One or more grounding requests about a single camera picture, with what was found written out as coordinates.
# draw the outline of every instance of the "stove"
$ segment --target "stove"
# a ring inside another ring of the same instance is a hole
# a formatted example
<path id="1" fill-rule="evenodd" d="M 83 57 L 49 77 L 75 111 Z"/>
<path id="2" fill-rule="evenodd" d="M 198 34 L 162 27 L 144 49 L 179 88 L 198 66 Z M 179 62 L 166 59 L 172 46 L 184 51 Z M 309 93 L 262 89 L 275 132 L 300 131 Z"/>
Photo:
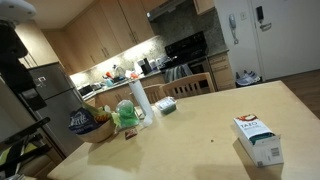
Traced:
<path id="1" fill-rule="evenodd" d="M 202 61 L 208 53 L 208 46 L 203 31 L 200 31 L 165 46 L 165 51 L 168 59 L 161 64 L 161 71 L 197 60 Z"/>

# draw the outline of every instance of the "refrigerator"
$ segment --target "refrigerator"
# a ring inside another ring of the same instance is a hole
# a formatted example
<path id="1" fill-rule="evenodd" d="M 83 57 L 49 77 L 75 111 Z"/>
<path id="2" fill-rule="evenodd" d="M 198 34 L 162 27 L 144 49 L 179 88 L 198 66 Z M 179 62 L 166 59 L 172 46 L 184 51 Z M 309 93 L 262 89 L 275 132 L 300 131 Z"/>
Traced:
<path id="1" fill-rule="evenodd" d="M 58 62 L 31 68 L 29 73 L 46 106 L 37 111 L 29 108 L 27 103 L 25 107 L 36 121 L 45 117 L 51 119 L 43 129 L 67 157 L 83 143 L 68 129 L 70 113 L 79 109 L 83 102 L 81 95 Z"/>

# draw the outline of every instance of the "backsplash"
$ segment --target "backsplash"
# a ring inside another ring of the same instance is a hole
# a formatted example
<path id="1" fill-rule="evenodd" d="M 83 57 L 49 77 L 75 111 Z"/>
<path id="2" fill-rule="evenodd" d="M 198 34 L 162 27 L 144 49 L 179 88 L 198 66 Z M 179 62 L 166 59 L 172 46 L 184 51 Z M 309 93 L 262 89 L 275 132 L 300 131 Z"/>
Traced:
<path id="1" fill-rule="evenodd" d="M 199 16 L 192 0 L 186 0 L 171 13 L 159 16 L 151 25 L 166 45 L 203 31 L 210 50 L 225 46 L 217 10 L 214 8 Z"/>
<path id="2" fill-rule="evenodd" d="M 155 36 L 117 56 L 107 59 L 87 71 L 71 75 L 70 78 L 77 87 L 86 83 L 93 84 L 95 82 L 102 82 L 102 75 L 105 75 L 107 71 L 112 74 L 114 73 L 112 68 L 114 64 L 125 70 L 132 70 L 134 68 L 134 62 L 138 60 L 148 58 L 150 61 L 166 55 L 164 46 L 163 38 L 161 36 Z"/>

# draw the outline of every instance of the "floor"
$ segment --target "floor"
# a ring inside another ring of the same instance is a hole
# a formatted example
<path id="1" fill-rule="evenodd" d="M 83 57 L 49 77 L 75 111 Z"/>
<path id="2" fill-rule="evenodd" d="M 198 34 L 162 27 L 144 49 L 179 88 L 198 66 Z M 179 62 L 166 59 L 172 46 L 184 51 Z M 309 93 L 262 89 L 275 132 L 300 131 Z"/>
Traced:
<path id="1" fill-rule="evenodd" d="M 281 80 L 320 119 L 320 70 L 268 80 Z"/>

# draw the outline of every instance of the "wooden chair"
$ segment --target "wooden chair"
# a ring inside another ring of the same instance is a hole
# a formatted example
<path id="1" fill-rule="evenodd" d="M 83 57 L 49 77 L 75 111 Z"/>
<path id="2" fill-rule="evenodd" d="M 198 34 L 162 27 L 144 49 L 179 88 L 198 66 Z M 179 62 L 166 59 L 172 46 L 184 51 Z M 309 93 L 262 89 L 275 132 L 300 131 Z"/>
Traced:
<path id="1" fill-rule="evenodd" d="M 202 88 L 201 81 L 207 81 L 208 87 Z M 195 74 L 177 79 L 160 87 L 166 96 L 176 99 L 215 92 L 209 73 Z"/>
<path id="2" fill-rule="evenodd" d="M 153 103 L 155 103 L 165 97 L 165 94 L 160 90 L 160 87 L 162 85 L 163 84 L 155 84 L 155 85 L 151 85 L 151 86 L 147 86 L 147 87 L 143 88 L 150 104 L 153 104 Z M 134 104 L 137 104 L 133 93 L 130 93 L 130 96 L 131 96 L 131 99 L 133 100 Z"/>

